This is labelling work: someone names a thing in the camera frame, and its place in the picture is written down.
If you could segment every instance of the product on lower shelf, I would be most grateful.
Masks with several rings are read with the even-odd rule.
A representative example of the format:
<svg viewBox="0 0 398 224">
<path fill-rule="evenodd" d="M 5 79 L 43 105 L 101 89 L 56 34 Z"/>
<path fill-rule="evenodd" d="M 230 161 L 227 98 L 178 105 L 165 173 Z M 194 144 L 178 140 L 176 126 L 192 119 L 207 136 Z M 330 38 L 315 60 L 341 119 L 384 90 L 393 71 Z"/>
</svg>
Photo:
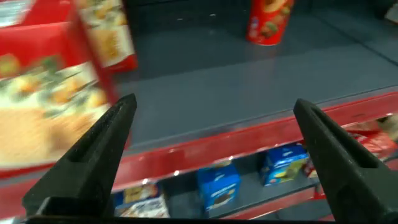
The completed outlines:
<svg viewBox="0 0 398 224">
<path fill-rule="evenodd" d="M 91 44 L 103 66 L 112 72 L 137 67 L 126 14 L 121 0 L 75 0 L 88 28 Z"/>
<path fill-rule="evenodd" d="M 117 217 L 169 218 L 164 195 L 158 184 L 146 184 L 114 194 Z"/>
<path fill-rule="evenodd" d="M 381 161 L 387 159 L 397 149 L 397 144 L 379 128 L 369 129 L 369 124 L 364 124 L 360 127 L 362 130 L 355 130 L 356 128 L 351 127 L 348 129 L 348 133 Z M 308 177 L 317 176 L 311 160 L 308 160 L 303 166 L 303 171 Z"/>
<path fill-rule="evenodd" d="M 1 172 L 55 162 L 116 100 L 70 3 L 0 1 Z"/>
<path fill-rule="evenodd" d="M 393 141 L 398 140 L 398 115 L 394 114 L 378 120 L 380 128 L 386 132 Z"/>
<path fill-rule="evenodd" d="M 301 144 L 289 144 L 265 152 L 260 176 L 264 185 L 292 180 L 308 159 Z"/>
<path fill-rule="evenodd" d="M 235 166 L 230 162 L 198 170 L 197 179 L 206 211 L 232 202 L 241 183 Z"/>
</svg>

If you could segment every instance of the snack can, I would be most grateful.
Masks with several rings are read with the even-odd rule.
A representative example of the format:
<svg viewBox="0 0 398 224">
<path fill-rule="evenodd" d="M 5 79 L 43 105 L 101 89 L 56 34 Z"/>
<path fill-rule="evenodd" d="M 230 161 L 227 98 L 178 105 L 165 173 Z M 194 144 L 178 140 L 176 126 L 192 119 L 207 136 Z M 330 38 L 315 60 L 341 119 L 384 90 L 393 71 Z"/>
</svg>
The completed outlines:
<svg viewBox="0 0 398 224">
<path fill-rule="evenodd" d="M 247 39 L 259 45 L 282 40 L 294 0 L 252 0 Z"/>
</svg>

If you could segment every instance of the lower shelf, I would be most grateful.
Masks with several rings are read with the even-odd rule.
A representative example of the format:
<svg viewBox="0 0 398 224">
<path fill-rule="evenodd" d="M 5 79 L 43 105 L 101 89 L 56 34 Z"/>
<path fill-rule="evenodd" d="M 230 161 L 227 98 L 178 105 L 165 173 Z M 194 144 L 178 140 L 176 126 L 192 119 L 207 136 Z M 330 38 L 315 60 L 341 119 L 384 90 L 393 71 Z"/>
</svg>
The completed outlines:
<svg viewBox="0 0 398 224">
<path fill-rule="evenodd" d="M 313 197 L 316 180 L 299 173 L 294 180 L 263 186 L 257 173 L 258 154 L 236 159 L 234 162 L 241 176 L 237 197 L 222 207 L 205 212 L 199 198 L 195 172 L 162 181 L 168 196 L 168 208 L 172 218 L 233 218 L 245 219 L 260 216 L 286 206 L 304 202 Z"/>
</svg>

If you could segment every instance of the supermarket shelf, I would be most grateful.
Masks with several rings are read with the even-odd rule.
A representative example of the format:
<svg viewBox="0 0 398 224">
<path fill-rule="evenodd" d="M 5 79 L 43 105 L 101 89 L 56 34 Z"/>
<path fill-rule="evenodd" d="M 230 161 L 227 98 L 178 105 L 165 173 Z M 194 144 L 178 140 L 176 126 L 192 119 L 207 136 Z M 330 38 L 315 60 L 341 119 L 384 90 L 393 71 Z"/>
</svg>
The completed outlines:
<svg viewBox="0 0 398 224">
<path fill-rule="evenodd" d="M 279 218 L 276 215 L 276 212 L 272 212 L 270 214 L 257 217 L 255 220 L 279 220 Z"/>
<path fill-rule="evenodd" d="M 374 19 L 374 12 L 363 1 L 314 1 L 313 14 L 350 39 L 398 64 L 397 25 Z"/>
<path fill-rule="evenodd" d="M 173 218 L 235 218 L 253 215 L 252 211 L 261 208 L 261 214 L 274 212 L 289 205 L 304 202 L 313 197 L 317 184 L 302 173 L 291 181 L 263 186 L 257 172 L 260 155 L 251 155 L 234 162 L 241 174 L 241 186 L 233 202 L 205 212 L 197 192 L 195 173 L 172 177 L 162 181 L 170 216 Z"/>
<path fill-rule="evenodd" d="M 281 220 L 311 221 L 331 215 L 331 210 L 326 200 L 316 200 L 281 209 L 276 214 Z"/>
<path fill-rule="evenodd" d="M 216 18 L 134 36 L 140 68 L 115 76 L 120 95 L 136 93 L 138 110 L 114 190 L 300 140 L 298 97 L 341 125 L 398 111 L 398 67 L 321 18 L 295 12 L 274 47 L 247 43 L 245 26 Z M 0 181 L 0 218 L 23 213 L 38 176 Z"/>
</svg>

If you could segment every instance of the food image on packaging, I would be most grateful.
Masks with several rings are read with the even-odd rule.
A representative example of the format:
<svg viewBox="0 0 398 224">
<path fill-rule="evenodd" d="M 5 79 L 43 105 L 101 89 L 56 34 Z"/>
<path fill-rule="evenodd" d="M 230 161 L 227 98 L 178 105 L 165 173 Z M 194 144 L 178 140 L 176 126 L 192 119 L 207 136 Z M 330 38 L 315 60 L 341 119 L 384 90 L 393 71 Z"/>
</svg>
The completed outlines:
<svg viewBox="0 0 398 224">
<path fill-rule="evenodd" d="M 264 0 L 264 12 L 275 12 L 280 9 L 286 0 Z"/>
<path fill-rule="evenodd" d="M 19 61 L 12 54 L 0 57 L 0 77 L 11 77 L 19 73 Z"/>
<path fill-rule="evenodd" d="M 76 0 L 76 4 L 104 66 L 134 53 L 120 0 Z"/>
<path fill-rule="evenodd" d="M 56 161 L 108 108 L 88 62 L 62 68 L 51 56 L 1 76 L 0 168 Z"/>
</svg>

